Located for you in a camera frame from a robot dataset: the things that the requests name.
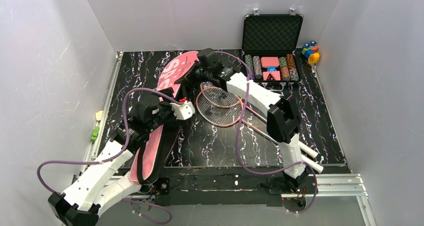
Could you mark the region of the pink racket cover bag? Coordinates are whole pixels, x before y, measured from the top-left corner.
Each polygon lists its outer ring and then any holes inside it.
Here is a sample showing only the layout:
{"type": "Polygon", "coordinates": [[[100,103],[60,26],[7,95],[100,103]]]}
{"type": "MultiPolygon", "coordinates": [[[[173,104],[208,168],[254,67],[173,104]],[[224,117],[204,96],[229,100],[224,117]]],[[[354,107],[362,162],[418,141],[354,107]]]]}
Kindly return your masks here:
{"type": "MultiPolygon", "coordinates": [[[[176,100],[185,101],[186,90],[176,81],[182,78],[198,60],[197,51],[188,51],[174,58],[163,69],[158,78],[157,91],[176,100]]],[[[181,122],[175,117],[169,100],[148,93],[143,101],[133,107],[130,113],[130,126],[141,128],[150,126],[153,131],[148,134],[147,142],[135,154],[129,178],[139,185],[155,182],[166,164],[178,134],[181,122]]]]}

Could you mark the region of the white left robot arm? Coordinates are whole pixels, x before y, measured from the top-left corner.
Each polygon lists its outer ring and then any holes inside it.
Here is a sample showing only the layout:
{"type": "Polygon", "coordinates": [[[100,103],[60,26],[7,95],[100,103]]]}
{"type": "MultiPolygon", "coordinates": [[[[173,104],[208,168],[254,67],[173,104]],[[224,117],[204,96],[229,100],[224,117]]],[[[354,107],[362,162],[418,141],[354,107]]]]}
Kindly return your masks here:
{"type": "Polygon", "coordinates": [[[170,158],[183,120],[195,113],[184,87],[174,85],[143,94],[86,171],[48,203],[66,226],[94,226],[110,207],[154,184],[170,158]]]}

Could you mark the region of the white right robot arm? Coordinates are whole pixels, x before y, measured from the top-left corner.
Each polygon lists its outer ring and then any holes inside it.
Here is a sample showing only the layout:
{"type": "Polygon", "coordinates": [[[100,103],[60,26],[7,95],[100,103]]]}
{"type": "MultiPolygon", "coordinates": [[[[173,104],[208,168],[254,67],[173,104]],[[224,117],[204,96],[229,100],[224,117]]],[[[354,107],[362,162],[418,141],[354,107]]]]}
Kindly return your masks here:
{"type": "Polygon", "coordinates": [[[187,81],[193,86],[211,82],[213,86],[240,97],[258,109],[266,117],[267,134],[278,143],[283,168],[269,174],[284,172],[294,183],[308,176],[307,162],[303,160],[300,147],[301,116],[294,99],[285,99],[253,81],[253,74],[244,75],[233,67],[225,67],[218,51],[206,48],[197,53],[197,60],[187,72],[187,81]]]}

